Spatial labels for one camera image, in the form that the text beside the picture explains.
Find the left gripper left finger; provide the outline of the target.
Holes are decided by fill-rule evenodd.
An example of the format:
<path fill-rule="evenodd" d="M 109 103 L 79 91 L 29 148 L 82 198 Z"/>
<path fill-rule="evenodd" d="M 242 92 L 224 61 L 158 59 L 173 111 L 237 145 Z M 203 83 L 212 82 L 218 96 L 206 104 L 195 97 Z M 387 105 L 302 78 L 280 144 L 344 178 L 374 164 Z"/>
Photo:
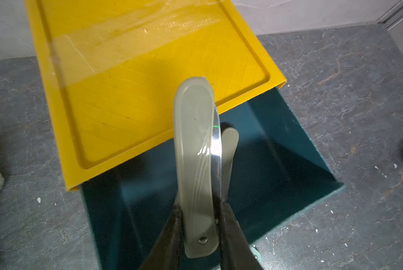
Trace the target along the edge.
<path fill-rule="evenodd" d="M 183 214 L 181 207 L 176 204 L 154 247 L 139 270 L 179 270 L 182 238 Z"/>

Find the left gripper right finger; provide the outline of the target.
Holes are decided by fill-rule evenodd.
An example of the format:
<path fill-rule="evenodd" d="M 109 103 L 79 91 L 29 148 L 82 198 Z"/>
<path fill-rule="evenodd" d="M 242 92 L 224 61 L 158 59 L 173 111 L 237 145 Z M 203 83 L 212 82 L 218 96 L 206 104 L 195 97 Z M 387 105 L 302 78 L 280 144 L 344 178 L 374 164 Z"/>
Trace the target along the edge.
<path fill-rule="evenodd" d="M 222 270 L 262 270 L 227 202 L 219 208 L 219 249 Z"/>

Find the yellow teal drawer cabinet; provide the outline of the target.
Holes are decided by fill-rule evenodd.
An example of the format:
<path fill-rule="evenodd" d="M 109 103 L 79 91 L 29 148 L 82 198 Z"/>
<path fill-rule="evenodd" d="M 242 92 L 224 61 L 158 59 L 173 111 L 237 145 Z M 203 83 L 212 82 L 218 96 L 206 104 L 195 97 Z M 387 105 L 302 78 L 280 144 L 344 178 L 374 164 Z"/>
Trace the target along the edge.
<path fill-rule="evenodd" d="M 103 270 L 259 270 L 342 190 L 231 1 L 26 1 L 68 191 Z"/>

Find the olive fruit knife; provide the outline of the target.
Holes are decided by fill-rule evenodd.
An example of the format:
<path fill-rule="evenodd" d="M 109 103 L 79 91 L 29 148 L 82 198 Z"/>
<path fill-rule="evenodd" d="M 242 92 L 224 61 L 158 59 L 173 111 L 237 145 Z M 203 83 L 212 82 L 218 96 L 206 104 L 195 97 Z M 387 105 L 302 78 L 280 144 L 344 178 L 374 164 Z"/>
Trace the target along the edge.
<path fill-rule="evenodd" d="M 233 127 L 225 128 L 221 133 L 222 139 L 222 200 L 226 201 L 231 182 L 231 172 L 234 156 L 239 142 L 239 133 Z"/>
<path fill-rule="evenodd" d="M 221 186 L 212 184 L 215 101 L 205 77 L 185 80 L 173 103 L 177 203 L 183 214 L 183 244 L 190 259 L 207 257 L 219 244 L 215 203 Z"/>

